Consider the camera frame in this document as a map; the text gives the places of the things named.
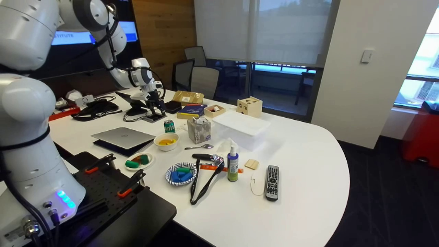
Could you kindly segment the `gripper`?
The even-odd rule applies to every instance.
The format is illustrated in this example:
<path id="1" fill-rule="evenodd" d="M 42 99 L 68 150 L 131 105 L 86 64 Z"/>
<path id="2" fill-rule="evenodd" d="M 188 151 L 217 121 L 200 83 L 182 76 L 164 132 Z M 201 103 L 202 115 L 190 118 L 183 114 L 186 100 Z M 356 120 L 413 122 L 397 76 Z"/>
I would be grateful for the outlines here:
<path id="1" fill-rule="evenodd" d="M 157 119 L 157 114 L 155 111 L 155 104 L 157 104 L 158 110 L 160 110 L 162 116 L 166 116 L 166 105 L 164 101 L 162 101 L 161 93 L 158 90 L 153 90 L 147 93 L 147 106 L 148 106 L 148 114 L 147 117 L 149 119 Z"/>

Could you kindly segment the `black wallet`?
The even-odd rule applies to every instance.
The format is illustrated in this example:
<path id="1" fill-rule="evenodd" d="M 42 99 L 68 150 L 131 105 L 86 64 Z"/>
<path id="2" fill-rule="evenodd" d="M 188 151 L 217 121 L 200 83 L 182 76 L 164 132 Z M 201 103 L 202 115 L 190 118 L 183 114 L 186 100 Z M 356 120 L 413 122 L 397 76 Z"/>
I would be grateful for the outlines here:
<path id="1" fill-rule="evenodd" d="M 165 111 L 168 114 L 176 114 L 182 109 L 182 104 L 179 101 L 169 101 L 165 103 Z"/>

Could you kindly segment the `black desk device with stand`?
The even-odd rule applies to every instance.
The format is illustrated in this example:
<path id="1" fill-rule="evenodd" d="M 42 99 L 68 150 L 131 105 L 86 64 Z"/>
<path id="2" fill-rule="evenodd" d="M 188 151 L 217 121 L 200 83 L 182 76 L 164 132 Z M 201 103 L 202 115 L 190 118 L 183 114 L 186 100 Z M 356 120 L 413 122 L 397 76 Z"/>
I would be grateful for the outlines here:
<path id="1" fill-rule="evenodd" d="M 127 111 L 127 116 L 132 117 L 148 112 L 147 105 L 140 100 L 132 99 L 130 95 L 121 92 L 115 92 L 119 97 L 127 101 L 131 108 Z"/>

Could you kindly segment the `tan cardboard box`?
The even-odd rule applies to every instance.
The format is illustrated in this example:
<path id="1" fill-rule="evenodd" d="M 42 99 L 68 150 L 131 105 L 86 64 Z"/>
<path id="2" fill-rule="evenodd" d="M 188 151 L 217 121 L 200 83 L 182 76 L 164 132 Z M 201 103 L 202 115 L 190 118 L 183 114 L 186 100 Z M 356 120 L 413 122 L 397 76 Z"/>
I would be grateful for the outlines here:
<path id="1" fill-rule="evenodd" d="M 179 102 L 182 106 L 188 104 L 203 104 L 204 94 L 191 91 L 176 91 L 172 100 Z"/>

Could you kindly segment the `blue and yellow book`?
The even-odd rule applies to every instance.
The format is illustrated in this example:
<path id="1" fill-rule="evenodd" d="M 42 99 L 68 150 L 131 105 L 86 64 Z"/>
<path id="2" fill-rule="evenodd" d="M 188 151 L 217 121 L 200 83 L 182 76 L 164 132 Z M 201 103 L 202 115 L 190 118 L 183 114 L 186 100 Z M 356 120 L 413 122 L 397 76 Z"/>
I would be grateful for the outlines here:
<path id="1" fill-rule="evenodd" d="M 192 119 L 200 118 L 204 116 L 204 108 L 207 104 L 188 104 L 182 107 L 180 111 L 177 112 L 178 119 Z"/>

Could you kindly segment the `white bowl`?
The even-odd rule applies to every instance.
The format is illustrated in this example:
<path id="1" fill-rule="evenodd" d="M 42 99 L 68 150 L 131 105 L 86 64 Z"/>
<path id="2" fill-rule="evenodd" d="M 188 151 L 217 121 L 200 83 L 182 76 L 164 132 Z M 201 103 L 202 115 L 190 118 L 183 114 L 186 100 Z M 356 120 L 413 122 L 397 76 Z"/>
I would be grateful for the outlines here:
<path id="1" fill-rule="evenodd" d="M 158 142 L 162 139 L 176 139 L 177 141 L 171 145 L 161 146 L 158 144 Z M 178 146 L 179 140 L 180 136 L 177 133 L 162 133 L 161 135 L 156 136 L 153 142 L 161 151 L 166 152 L 174 150 Z"/>

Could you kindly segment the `silver laptop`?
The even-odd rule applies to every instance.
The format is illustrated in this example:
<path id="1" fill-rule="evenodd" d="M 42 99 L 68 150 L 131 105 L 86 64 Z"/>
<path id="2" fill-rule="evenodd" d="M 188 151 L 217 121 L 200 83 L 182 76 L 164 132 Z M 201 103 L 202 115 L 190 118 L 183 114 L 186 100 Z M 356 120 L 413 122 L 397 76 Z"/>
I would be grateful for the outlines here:
<path id="1" fill-rule="evenodd" d="M 125 127 L 95 133 L 91 137 L 126 150 L 155 139 L 153 135 Z"/>

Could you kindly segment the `grey patterned tissue box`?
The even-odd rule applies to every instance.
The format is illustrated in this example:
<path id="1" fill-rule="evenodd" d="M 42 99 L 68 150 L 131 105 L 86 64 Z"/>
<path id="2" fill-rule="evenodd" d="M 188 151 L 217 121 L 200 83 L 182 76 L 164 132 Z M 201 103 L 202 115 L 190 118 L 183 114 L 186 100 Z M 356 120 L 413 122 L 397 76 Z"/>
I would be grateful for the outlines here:
<path id="1" fill-rule="evenodd" d="M 194 144 L 200 144 L 212 139 L 211 122 L 205 117 L 187 120 L 188 135 Z"/>

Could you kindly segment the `group of office chairs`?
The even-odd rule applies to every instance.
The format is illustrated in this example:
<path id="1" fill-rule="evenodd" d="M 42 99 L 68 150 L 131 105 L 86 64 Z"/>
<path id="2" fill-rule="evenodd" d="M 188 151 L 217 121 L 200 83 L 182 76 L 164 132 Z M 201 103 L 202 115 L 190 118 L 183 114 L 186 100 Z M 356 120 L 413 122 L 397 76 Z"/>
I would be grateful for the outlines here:
<path id="1" fill-rule="evenodd" d="M 213 99 L 218 86 L 220 71 L 207 66 L 207 58 L 202 46 L 187 47 L 185 60 L 174 63 L 171 76 L 173 91 L 191 91 Z"/>

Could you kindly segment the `dark blue folder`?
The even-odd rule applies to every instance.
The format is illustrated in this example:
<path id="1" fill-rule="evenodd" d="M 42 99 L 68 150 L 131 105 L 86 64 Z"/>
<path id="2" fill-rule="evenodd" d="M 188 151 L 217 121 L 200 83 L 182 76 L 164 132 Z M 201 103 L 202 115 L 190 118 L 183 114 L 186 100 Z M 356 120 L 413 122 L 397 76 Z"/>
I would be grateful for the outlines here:
<path id="1" fill-rule="evenodd" d="M 108 143 L 108 142 L 105 142 L 102 140 L 96 140 L 93 142 L 93 144 L 95 144 L 99 147 L 102 147 L 106 150 L 110 150 L 110 151 L 115 152 L 115 153 L 119 153 L 122 156 L 126 156 L 126 157 L 132 156 L 135 153 L 139 153 L 144 148 L 149 147 L 152 143 L 153 143 L 153 140 L 149 140 L 147 142 L 138 144 L 138 145 L 131 147 L 131 148 L 123 148 L 123 147 L 120 147 L 120 146 L 117 146 L 115 144 L 111 144 L 111 143 Z"/>

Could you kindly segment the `small open wooden box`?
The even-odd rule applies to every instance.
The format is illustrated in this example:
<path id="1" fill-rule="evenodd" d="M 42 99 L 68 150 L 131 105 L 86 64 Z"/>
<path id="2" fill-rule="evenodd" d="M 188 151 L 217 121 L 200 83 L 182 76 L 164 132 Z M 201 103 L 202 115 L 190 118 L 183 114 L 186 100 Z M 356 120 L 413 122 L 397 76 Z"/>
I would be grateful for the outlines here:
<path id="1" fill-rule="evenodd" d="M 226 112 L 226 108 L 221 105 L 210 105 L 204 108 L 204 116 L 209 118 L 217 117 Z"/>

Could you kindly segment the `small white plate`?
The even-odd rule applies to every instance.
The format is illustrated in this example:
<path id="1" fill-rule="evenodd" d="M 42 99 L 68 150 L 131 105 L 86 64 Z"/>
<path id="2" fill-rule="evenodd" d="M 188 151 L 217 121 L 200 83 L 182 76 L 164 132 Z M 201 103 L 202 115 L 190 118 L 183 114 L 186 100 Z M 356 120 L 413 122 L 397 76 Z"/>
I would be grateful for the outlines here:
<path id="1" fill-rule="evenodd" d="M 127 159 L 127 161 L 131 161 L 132 158 L 134 158 L 135 156 L 139 156 L 139 155 L 141 155 L 141 154 L 147 154 L 147 155 L 149 155 L 149 158 L 150 158 L 150 163 L 149 163 L 149 164 L 147 164 L 147 165 L 140 165 L 140 167 L 139 167 L 138 169 L 130 169 L 130 168 L 127 168 L 127 167 L 125 166 L 125 164 L 124 164 L 125 169 L 127 169 L 127 170 L 129 170 L 129 171 L 137 171 L 137 170 L 140 170 L 140 169 L 147 170 L 147 169 L 149 169 L 150 167 L 152 167 L 153 164 L 154 164 L 154 162 L 155 162 L 155 157 L 154 157 L 151 153 L 145 153 L 145 152 L 143 152 L 143 153 L 135 153 L 134 155 L 130 156 L 130 157 Z"/>

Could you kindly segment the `blue toy blocks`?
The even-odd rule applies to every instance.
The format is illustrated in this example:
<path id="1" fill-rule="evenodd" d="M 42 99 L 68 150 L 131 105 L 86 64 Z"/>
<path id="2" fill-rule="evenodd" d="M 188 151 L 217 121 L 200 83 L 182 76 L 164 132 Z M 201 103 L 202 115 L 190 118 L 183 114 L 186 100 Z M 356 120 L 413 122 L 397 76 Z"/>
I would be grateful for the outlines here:
<path id="1" fill-rule="evenodd" d="M 171 181 L 173 183 L 184 183 L 193 177 L 191 172 L 179 172 L 177 170 L 171 172 Z"/>

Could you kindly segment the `white power adapter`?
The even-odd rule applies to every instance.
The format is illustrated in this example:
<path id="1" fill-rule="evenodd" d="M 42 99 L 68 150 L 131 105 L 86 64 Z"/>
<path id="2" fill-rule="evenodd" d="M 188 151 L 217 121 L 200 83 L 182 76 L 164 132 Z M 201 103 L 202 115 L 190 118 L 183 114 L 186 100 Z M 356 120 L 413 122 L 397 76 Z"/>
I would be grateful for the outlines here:
<path id="1" fill-rule="evenodd" d="M 88 103 L 94 102 L 94 100 L 95 100 L 95 97 L 93 95 L 89 94 L 87 96 L 83 96 L 83 97 L 80 97 L 80 98 L 76 99 L 75 100 L 75 104 L 79 108 L 81 108 L 81 107 L 86 106 Z"/>

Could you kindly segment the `blue patterned paper plate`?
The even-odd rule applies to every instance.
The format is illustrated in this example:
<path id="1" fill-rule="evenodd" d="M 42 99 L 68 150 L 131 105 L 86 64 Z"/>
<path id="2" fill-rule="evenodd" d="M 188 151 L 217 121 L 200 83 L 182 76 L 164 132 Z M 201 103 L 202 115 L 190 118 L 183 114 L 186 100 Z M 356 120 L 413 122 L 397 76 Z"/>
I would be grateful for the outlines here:
<path id="1" fill-rule="evenodd" d="M 184 182 L 184 183 L 173 183 L 173 182 L 170 180 L 170 179 L 171 179 L 171 172 L 177 170 L 178 167 L 187 167 L 187 168 L 190 168 L 190 169 L 191 169 L 191 173 L 193 174 L 193 177 L 192 177 L 190 180 L 188 180 L 188 181 L 186 181 L 186 182 Z M 167 181 L 170 185 L 172 185 L 172 186 L 185 186 L 185 185 L 187 185 L 187 184 L 190 184 L 190 183 L 194 180 L 196 174 L 197 174 L 197 172 L 196 172 L 196 170 L 195 170 L 195 164 L 193 164 L 193 163 L 187 163 L 187 162 L 182 162 L 182 163 L 174 164 L 173 166 L 169 167 L 169 169 L 168 169 L 168 170 L 166 171 L 166 173 L 165 173 L 165 179 L 166 179 L 166 181 Z"/>

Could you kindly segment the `black and orange clamp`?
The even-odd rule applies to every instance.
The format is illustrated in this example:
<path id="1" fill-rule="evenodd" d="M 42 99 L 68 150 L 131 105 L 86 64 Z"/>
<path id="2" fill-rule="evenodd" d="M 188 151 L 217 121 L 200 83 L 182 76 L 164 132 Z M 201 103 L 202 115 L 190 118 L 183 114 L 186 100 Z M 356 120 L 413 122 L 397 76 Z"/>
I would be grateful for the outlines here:
<path id="1" fill-rule="evenodd" d="M 113 153 L 108 154 L 107 156 L 104 156 L 103 158 L 98 159 L 93 164 L 91 164 L 89 167 L 87 167 L 84 172 L 85 174 L 92 174 L 96 171 L 98 171 L 100 168 L 107 169 L 107 168 L 116 168 L 116 165 L 114 163 L 114 160 L 116 157 Z"/>
<path id="2" fill-rule="evenodd" d="M 129 195 L 133 190 L 136 189 L 138 186 L 145 186 L 144 177 L 146 176 L 146 173 L 144 172 L 144 169 L 137 170 L 132 177 L 129 178 L 129 181 L 126 185 L 122 186 L 122 189 L 119 189 L 117 192 L 117 197 L 123 199 L 126 198 L 127 195 Z"/>

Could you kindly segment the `orange ruler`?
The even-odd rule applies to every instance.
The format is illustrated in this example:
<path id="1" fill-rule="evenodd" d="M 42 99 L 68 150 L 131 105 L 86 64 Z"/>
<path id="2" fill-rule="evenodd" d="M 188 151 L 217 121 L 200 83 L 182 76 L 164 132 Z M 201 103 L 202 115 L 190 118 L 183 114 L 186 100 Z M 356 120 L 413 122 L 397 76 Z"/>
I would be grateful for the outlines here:
<path id="1" fill-rule="evenodd" d="M 216 170 L 217 168 L 218 168 L 218 166 L 213 166 L 213 165 L 204 165 L 204 164 L 200 165 L 200 169 L 202 169 L 202 170 Z M 227 167 L 223 167 L 222 171 L 223 172 L 228 172 L 228 168 Z M 243 174 L 244 170 L 239 168 L 238 169 L 238 173 Z"/>

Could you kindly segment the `clear plastic lidded container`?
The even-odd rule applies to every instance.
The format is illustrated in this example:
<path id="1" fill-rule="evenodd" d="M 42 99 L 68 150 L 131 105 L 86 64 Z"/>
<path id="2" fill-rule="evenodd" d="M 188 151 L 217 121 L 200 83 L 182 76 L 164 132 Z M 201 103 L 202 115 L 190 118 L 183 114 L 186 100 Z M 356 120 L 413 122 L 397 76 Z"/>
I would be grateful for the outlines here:
<path id="1" fill-rule="evenodd" d="M 226 111 L 212 119 L 215 133 L 222 139 L 231 139 L 239 147 L 256 150 L 264 142 L 271 122 Z"/>

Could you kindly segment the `black tongs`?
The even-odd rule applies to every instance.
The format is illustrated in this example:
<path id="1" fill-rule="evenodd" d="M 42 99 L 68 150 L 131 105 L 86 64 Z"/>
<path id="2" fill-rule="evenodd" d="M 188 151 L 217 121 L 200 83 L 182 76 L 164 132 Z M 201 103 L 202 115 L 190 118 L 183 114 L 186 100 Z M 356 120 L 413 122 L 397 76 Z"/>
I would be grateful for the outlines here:
<path id="1" fill-rule="evenodd" d="M 213 172 L 213 174 L 211 175 L 211 177 L 207 181 L 207 183 L 203 186 L 203 188 L 199 192 L 198 196 L 195 198 L 194 196 L 195 196 L 196 189 L 197 189 L 197 181 L 198 181 L 199 174 L 200 174 L 199 170 L 200 170 L 200 167 L 201 167 L 201 161 L 206 161 L 206 160 L 207 160 L 207 157 L 198 156 L 197 160 L 196 160 L 196 163 L 195 163 L 195 170 L 196 170 L 197 174 L 196 174 L 196 176 L 195 176 L 195 178 L 193 180 L 193 183 L 191 185 L 191 190 L 190 190 L 190 192 L 191 192 L 190 203 L 193 206 L 196 205 L 196 203 L 199 201 L 199 199 L 201 199 L 207 193 L 207 191 L 209 190 L 210 184 L 212 183 L 213 179 L 217 175 L 219 175 L 223 171 L 223 169 L 225 167 L 225 162 L 224 162 L 224 158 L 223 157 L 218 156 L 216 154 L 211 156 L 211 160 L 213 161 L 213 164 L 214 164 L 214 167 L 215 167 L 215 171 Z"/>

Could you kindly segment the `wooden shape sorter box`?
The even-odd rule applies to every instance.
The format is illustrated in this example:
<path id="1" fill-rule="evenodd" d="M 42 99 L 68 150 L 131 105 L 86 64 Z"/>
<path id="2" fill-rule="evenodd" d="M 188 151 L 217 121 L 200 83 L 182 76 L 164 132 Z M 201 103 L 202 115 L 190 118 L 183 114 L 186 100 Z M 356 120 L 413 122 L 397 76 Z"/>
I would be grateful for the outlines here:
<path id="1" fill-rule="evenodd" d="M 259 118 L 262 115 L 262 100 L 252 96 L 245 99 L 238 99 L 236 111 L 240 114 Z"/>

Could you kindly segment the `red box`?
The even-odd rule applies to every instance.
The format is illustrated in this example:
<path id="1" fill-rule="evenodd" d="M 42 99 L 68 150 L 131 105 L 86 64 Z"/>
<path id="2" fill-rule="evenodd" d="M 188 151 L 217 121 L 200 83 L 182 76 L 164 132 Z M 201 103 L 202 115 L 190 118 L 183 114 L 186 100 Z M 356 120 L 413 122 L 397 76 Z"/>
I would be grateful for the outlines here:
<path id="1" fill-rule="evenodd" d="M 53 121 L 56 119 L 71 116 L 73 114 L 78 114 L 81 111 L 79 107 L 70 107 L 61 111 L 54 111 L 51 116 L 49 116 L 48 121 Z"/>

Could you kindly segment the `blue and green spray bottle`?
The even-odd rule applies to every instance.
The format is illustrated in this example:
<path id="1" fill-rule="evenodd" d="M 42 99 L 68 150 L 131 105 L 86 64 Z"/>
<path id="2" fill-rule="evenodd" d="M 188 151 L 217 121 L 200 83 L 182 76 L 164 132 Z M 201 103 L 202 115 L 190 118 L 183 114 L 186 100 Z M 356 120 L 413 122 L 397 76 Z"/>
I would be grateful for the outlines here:
<path id="1" fill-rule="evenodd" d="M 237 144 L 230 140 L 230 150 L 227 155 L 227 178 L 230 182 L 236 182 L 239 174 L 239 154 Z"/>

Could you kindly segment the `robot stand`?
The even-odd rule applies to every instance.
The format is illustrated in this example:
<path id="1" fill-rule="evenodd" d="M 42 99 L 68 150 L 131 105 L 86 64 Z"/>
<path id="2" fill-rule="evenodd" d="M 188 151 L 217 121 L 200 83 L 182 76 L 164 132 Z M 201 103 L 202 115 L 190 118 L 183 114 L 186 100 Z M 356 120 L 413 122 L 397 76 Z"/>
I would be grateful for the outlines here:
<path id="1" fill-rule="evenodd" d="M 177 214 L 174 205 L 138 186 L 126 198 L 117 192 L 129 181 L 119 169 L 84 170 L 99 158 L 88 152 L 67 157 L 78 172 L 73 176 L 86 189 L 86 196 L 71 219 L 60 219 L 58 247 L 146 246 Z"/>

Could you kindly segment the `white oval lid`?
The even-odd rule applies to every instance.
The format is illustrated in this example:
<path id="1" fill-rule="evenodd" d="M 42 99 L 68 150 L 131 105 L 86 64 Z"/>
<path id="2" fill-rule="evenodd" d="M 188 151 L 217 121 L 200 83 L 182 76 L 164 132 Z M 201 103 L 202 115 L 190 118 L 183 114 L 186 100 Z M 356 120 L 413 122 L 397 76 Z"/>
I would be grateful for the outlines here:
<path id="1" fill-rule="evenodd" d="M 250 189 L 255 196 L 262 196 L 265 194 L 265 170 L 256 170 L 251 176 Z"/>

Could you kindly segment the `grey remote control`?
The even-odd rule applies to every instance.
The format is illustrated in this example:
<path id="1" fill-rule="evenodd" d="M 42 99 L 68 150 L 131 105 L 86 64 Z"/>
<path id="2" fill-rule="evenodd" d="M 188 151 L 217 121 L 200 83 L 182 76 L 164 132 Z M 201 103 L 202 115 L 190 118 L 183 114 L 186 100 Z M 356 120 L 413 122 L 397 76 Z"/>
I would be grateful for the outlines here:
<path id="1" fill-rule="evenodd" d="M 274 202 L 279 196 L 279 167 L 269 165 L 265 176 L 265 198 Z"/>

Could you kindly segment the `window with roller blinds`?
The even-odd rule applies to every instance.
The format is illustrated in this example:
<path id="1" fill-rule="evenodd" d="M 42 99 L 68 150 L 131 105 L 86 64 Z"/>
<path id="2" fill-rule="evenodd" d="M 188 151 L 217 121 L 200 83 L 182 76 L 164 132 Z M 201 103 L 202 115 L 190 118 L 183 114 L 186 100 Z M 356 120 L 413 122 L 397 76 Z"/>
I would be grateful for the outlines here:
<path id="1" fill-rule="evenodd" d="M 193 0 L 215 99 L 310 122 L 341 0 Z"/>

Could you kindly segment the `red bin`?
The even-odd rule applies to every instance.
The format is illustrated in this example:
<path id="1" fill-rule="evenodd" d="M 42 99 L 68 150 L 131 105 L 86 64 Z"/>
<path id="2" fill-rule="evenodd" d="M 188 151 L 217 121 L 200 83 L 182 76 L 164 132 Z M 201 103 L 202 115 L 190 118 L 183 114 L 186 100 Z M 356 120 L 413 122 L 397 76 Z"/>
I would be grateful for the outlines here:
<path id="1" fill-rule="evenodd" d="M 402 157 L 439 169 L 439 101 L 422 103 L 404 135 Z"/>

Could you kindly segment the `side window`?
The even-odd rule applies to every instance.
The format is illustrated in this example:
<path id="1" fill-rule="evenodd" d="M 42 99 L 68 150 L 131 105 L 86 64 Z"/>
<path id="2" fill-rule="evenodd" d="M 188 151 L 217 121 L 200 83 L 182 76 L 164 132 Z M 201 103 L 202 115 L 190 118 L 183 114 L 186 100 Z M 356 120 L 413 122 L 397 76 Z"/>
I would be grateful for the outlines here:
<path id="1" fill-rule="evenodd" d="M 439 6 L 394 102 L 395 107 L 420 108 L 439 102 Z"/>

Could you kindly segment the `grey flat base plate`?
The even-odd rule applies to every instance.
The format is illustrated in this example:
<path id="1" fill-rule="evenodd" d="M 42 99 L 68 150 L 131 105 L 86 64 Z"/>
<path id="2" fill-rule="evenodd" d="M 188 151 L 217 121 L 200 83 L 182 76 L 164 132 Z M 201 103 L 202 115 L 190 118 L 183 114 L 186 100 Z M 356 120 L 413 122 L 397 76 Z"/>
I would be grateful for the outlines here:
<path id="1" fill-rule="evenodd" d="M 146 121 L 146 122 L 150 122 L 150 123 L 154 123 L 159 121 L 160 119 L 166 118 L 167 115 L 162 115 L 162 114 L 149 114 L 149 115 L 145 115 L 144 117 L 141 118 L 141 120 Z"/>

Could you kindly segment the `black handled silver ladle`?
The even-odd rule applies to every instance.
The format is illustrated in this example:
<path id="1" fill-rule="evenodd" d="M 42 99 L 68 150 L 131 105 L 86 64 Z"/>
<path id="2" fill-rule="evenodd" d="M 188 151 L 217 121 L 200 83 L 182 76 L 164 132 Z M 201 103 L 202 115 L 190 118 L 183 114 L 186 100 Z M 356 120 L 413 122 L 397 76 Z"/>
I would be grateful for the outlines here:
<path id="1" fill-rule="evenodd" d="M 204 154 L 204 153 L 194 153 L 193 158 L 199 159 L 201 161 L 210 161 L 215 165 L 219 165 L 224 162 L 224 158 L 217 154 Z"/>

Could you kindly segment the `wall display screen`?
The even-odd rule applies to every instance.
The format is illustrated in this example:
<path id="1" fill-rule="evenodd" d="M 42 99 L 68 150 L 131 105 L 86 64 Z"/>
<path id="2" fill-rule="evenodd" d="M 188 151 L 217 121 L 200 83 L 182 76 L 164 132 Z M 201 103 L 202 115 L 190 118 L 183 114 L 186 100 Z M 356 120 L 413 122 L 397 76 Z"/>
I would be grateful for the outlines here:
<path id="1" fill-rule="evenodd" d="M 135 58 L 143 56 L 138 36 L 138 27 L 134 14 L 132 0 L 102 0 L 112 3 L 117 8 L 119 25 L 127 37 L 125 49 L 119 53 L 117 63 L 121 67 L 128 67 Z M 35 79 L 46 79 L 83 72 L 102 70 L 105 68 L 97 48 L 96 40 L 89 32 L 62 32 L 57 31 L 46 63 L 31 73 Z"/>

